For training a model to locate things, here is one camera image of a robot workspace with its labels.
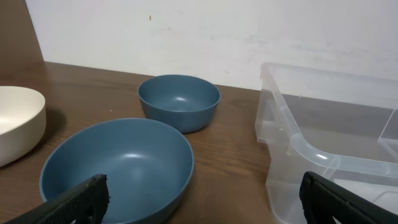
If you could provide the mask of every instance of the wooden table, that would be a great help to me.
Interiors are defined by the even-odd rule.
[[[92,124],[143,118],[137,87],[150,76],[40,62],[0,76],[46,98],[47,129],[27,155],[0,168],[0,223],[42,203],[39,176],[50,153]],[[213,122],[186,138],[195,154],[191,184],[168,223],[273,223],[264,184],[270,163],[254,134],[259,92],[219,86]]]

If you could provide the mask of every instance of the bowl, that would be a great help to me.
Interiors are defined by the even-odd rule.
[[[161,75],[138,88],[149,119],[173,126],[181,133],[198,131],[210,123],[221,94],[208,81],[187,75]]]
[[[178,205],[193,172],[193,152],[173,127],[126,118],[86,128],[59,145],[40,175],[44,201],[95,174],[108,176],[103,223],[162,223]]]
[[[29,152],[45,130],[44,96],[30,88],[0,86],[0,166]]]

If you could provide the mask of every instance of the blue bowl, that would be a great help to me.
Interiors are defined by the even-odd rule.
[[[162,223],[178,205],[192,172],[191,146],[176,129],[150,119],[117,119],[59,145],[42,169],[40,193],[50,200],[106,174],[111,198],[103,223]]]
[[[138,88],[149,119],[169,124],[181,133],[204,128],[215,113],[221,94],[208,81],[187,75],[161,75]]]

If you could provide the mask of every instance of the bowl rim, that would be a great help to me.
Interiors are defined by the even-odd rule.
[[[140,218],[140,219],[131,220],[131,221],[127,221],[127,222],[121,222],[121,223],[109,223],[109,224],[129,224],[129,223],[139,222],[139,221],[141,221],[141,220],[143,220],[143,219],[145,219],[145,218],[151,217],[151,216],[155,215],[156,213],[160,212],[161,210],[163,210],[164,208],[166,208],[167,206],[169,206],[172,202],[174,202],[179,196],[181,196],[181,194],[184,193],[184,191],[185,191],[185,189],[187,188],[189,182],[191,181],[192,174],[193,174],[193,168],[194,168],[194,166],[195,166],[195,158],[194,158],[194,155],[193,155],[193,150],[192,150],[191,144],[189,143],[188,139],[186,139],[186,137],[185,137],[183,134],[181,134],[181,132],[179,132],[177,129],[173,128],[172,126],[170,126],[170,125],[168,125],[168,124],[165,124],[165,123],[163,123],[163,122],[160,122],[160,121],[156,121],[156,120],[153,120],[153,119],[146,119],[146,118],[120,118],[120,119],[112,119],[112,120],[109,120],[109,121],[103,121],[103,122],[100,122],[100,123],[91,125],[91,126],[89,126],[89,127],[87,127],[87,128],[84,128],[84,129],[78,131],[77,133],[73,134],[72,136],[70,136],[70,137],[67,138],[66,140],[64,140],[59,146],[57,146],[57,148],[54,149],[53,152],[51,152],[51,154],[49,155],[49,157],[47,158],[47,160],[45,161],[45,163],[44,163],[44,165],[43,165],[43,167],[42,167],[42,170],[41,170],[41,172],[40,172],[40,178],[39,178],[39,190],[40,190],[40,196],[42,197],[43,202],[46,202],[46,201],[47,201],[47,198],[46,198],[45,195],[44,195],[43,185],[42,185],[43,174],[44,174],[44,170],[47,168],[47,164],[49,163],[49,161],[51,160],[51,158],[53,157],[53,155],[54,155],[54,154],[55,154],[67,141],[71,140],[71,138],[77,136],[78,134],[82,133],[83,131],[87,131],[87,130],[89,130],[89,129],[91,129],[91,128],[95,128],[95,127],[97,127],[97,126],[100,126],[100,125],[103,125],[103,124],[106,124],[106,123],[112,123],[112,122],[121,121],[121,120],[144,120],[144,121],[148,121],[148,122],[159,123],[159,124],[161,124],[161,125],[164,125],[164,126],[168,127],[170,130],[176,132],[176,133],[179,134],[179,135],[182,137],[182,139],[184,139],[185,142],[188,144],[189,150],[190,150],[190,152],[191,152],[192,166],[191,166],[191,170],[190,170],[190,173],[189,173],[189,175],[188,175],[188,178],[187,178],[187,180],[185,181],[184,185],[183,185],[182,188],[178,191],[178,193],[177,193],[174,197],[172,197],[172,200],[170,200],[169,203],[166,203],[163,207],[160,207],[160,208],[157,209],[156,211],[154,211],[154,212],[150,213],[149,215],[146,215],[145,217],[142,217],[142,218]]]
[[[144,100],[144,99],[141,97],[141,95],[139,94],[139,90],[140,90],[140,88],[141,88],[141,86],[142,86],[143,84],[145,84],[145,83],[147,83],[147,82],[149,82],[149,81],[151,81],[151,80],[153,80],[153,79],[156,79],[156,78],[160,78],[160,77],[171,77],[171,76],[176,76],[176,77],[188,77],[188,78],[192,78],[192,79],[201,80],[201,81],[204,81],[204,82],[210,84],[210,85],[213,86],[213,87],[217,90],[217,92],[218,92],[218,99],[217,99],[217,101],[216,101],[215,103],[213,103],[212,105],[210,105],[210,106],[208,106],[208,107],[206,107],[206,108],[200,109],[200,110],[176,111],[176,110],[168,110],[168,109],[164,109],[164,108],[155,106],[155,105],[153,105],[152,103],[149,103],[148,101]],[[217,88],[216,85],[214,85],[214,84],[212,84],[211,82],[209,82],[209,81],[207,81],[207,80],[204,80],[204,79],[202,79],[202,78],[198,78],[198,77],[194,77],[194,76],[190,76],[190,75],[179,75],[179,74],[159,75],[159,76],[156,76],[156,77],[152,77],[152,78],[150,78],[150,79],[148,79],[148,80],[145,80],[144,82],[142,82],[142,83],[138,86],[138,88],[137,88],[137,94],[138,94],[138,97],[139,97],[139,99],[140,99],[141,101],[145,102],[146,104],[150,105],[151,107],[154,107],[154,108],[159,109],[159,110],[164,110],[164,111],[169,111],[169,112],[176,112],[176,113],[194,113],[194,112],[205,111],[205,110],[208,110],[208,109],[210,109],[210,108],[216,106],[216,105],[220,102],[220,100],[221,100],[221,92],[220,92],[220,90]]]
[[[22,87],[22,86],[0,86],[0,88],[11,88],[11,89],[26,89],[29,91],[32,91],[33,93],[35,93],[36,95],[38,95],[41,100],[42,100],[42,105],[40,106],[40,109],[34,113],[32,116],[29,116],[28,119],[26,119],[24,122],[22,122],[21,124],[18,124],[17,126],[14,126],[12,128],[7,129],[6,131],[3,131],[0,133],[0,136],[2,136],[3,134],[7,134],[23,125],[25,125],[26,123],[28,123],[29,121],[33,120],[37,115],[40,114],[40,112],[42,112],[43,108],[45,108],[45,97],[43,96],[43,94],[37,90],[31,89],[31,88],[27,88],[27,87]]]

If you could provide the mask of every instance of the wood grain surface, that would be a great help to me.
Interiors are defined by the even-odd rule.
[[[118,118],[143,118],[137,87],[145,75],[38,63],[0,76],[0,85],[40,91],[47,129],[27,155],[0,168],[0,223],[42,203],[41,168],[50,153],[83,128]],[[259,92],[226,86],[213,122],[186,134],[195,155],[187,192],[167,223],[273,223],[264,184],[270,163],[254,134]]]
[[[42,61],[25,0],[0,0],[0,76]]]

